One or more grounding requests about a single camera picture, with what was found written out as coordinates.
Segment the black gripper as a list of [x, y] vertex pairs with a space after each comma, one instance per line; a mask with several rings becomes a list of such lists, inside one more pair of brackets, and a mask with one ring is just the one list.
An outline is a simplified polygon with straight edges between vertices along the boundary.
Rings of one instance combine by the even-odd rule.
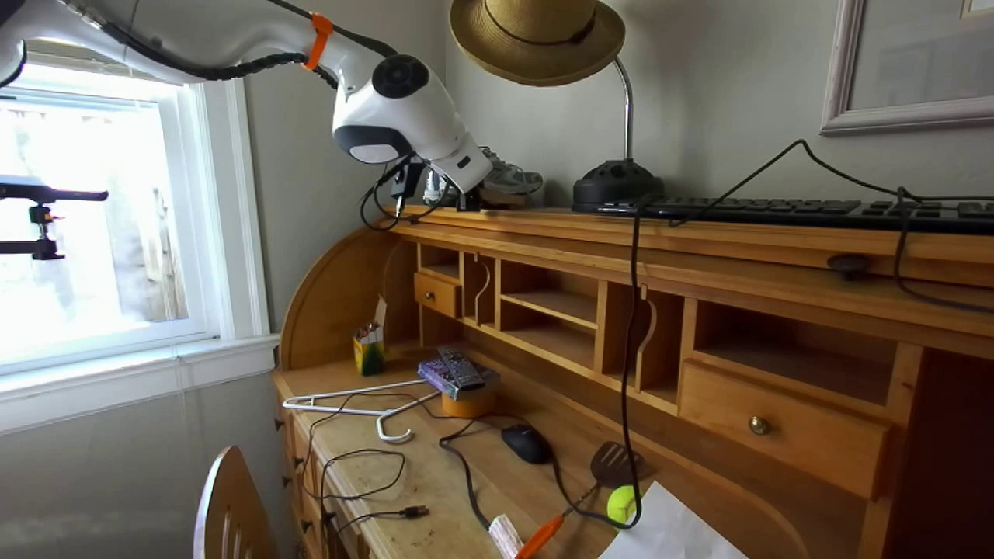
[[439, 208], [452, 199], [451, 184], [429, 163], [399, 160], [388, 172], [391, 184], [391, 213], [399, 218], [409, 199], [421, 199], [429, 208]]

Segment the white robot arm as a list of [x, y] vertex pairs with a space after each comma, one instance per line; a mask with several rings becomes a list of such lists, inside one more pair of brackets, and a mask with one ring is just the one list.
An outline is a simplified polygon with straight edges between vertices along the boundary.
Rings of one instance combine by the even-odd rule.
[[477, 202], [476, 188], [491, 173], [491, 159], [425, 62], [290, 0], [0, 0], [5, 85], [37, 39], [177, 85], [302, 64], [336, 90], [331, 138], [350, 159], [425, 163], [463, 208]]

